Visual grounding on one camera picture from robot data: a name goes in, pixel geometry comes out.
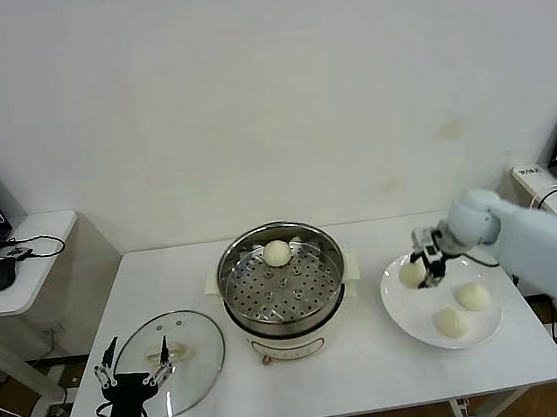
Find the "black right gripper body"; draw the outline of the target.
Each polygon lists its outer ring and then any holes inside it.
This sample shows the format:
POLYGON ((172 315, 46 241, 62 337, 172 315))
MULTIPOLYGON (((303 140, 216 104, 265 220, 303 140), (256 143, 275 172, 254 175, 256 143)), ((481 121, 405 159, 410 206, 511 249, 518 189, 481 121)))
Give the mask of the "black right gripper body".
POLYGON ((441 253, 440 261, 446 263, 450 259, 457 259, 461 255, 460 244, 451 234, 445 222, 439 222, 433 231, 434 243, 441 253))

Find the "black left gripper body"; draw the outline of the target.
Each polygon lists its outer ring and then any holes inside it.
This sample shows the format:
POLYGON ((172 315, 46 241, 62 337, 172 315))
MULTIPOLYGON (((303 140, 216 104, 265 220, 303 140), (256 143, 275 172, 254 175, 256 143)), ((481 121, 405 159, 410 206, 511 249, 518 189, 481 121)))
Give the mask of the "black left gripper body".
POLYGON ((115 384, 104 383, 102 395, 111 405, 109 417, 148 417, 144 404, 155 396, 148 373, 137 372, 115 376, 115 384))

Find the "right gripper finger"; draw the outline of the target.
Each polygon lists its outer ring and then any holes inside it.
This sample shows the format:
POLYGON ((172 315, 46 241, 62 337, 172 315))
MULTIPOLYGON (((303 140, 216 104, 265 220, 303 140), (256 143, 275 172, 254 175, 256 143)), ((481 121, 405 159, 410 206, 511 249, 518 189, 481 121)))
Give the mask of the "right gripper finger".
POLYGON ((412 253, 411 262, 414 264, 418 260, 432 263, 439 260, 439 252, 434 243, 433 228, 414 229, 412 231, 412 253))
POLYGON ((441 284, 446 274, 446 258, 435 245, 426 246, 418 253, 425 275, 419 288, 433 288, 441 284))

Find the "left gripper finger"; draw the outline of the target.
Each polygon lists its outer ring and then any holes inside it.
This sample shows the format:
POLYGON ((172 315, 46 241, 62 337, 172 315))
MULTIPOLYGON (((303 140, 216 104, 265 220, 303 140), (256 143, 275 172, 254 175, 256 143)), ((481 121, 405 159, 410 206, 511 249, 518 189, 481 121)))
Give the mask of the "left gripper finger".
POLYGON ((151 387, 159 386, 163 383, 172 373, 172 365, 169 356, 169 347, 167 347, 167 338, 162 338, 162 345, 160 351, 160 359, 158 368, 155 372, 150 373, 143 381, 142 384, 151 387))
POLYGON ((112 364, 114 361, 115 348, 117 345, 117 337, 113 337, 111 343, 103 353, 99 365, 94 365, 94 374, 102 388, 110 388, 117 385, 117 381, 113 375, 112 364))

